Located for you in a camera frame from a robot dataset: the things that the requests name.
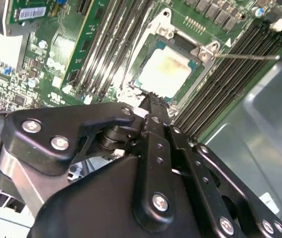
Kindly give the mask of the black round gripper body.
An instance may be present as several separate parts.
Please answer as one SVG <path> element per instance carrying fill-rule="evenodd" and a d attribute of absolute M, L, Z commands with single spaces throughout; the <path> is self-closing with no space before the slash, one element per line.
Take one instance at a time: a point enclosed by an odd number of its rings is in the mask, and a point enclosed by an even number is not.
<path fill-rule="evenodd" d="M 134 217 L 132 198 L 138 158 L 112 162 L 54 194 L 40 209 L 31 238 L 214 238 L 205 219 L 195 214 L 183 178 L 172 174 L 175 219 L 151 233 Z"/>

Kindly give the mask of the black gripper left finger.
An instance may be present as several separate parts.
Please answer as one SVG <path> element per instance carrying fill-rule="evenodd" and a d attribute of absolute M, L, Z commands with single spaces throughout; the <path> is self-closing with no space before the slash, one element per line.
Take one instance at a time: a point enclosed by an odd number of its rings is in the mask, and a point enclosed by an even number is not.
<path fill-rule="evenodd" d="M 124 157 L 138 158 L 133 214 L 148 232 L 174 220 L 168 105 L 150 93 L 142 116 L 124 103 L 15 111 L 4 122 L 0 171 L 37 217 L 54 194 Z"/>

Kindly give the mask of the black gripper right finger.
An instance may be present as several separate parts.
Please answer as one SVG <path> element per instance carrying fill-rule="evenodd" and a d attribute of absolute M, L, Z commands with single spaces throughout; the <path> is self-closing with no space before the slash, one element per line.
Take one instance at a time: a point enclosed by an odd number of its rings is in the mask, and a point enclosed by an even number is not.
<path fill-rule="evenodd" d="M 282 238 L 281 219 L 208 146 L 174 125 L 169 141 L 201 237 Z"/>

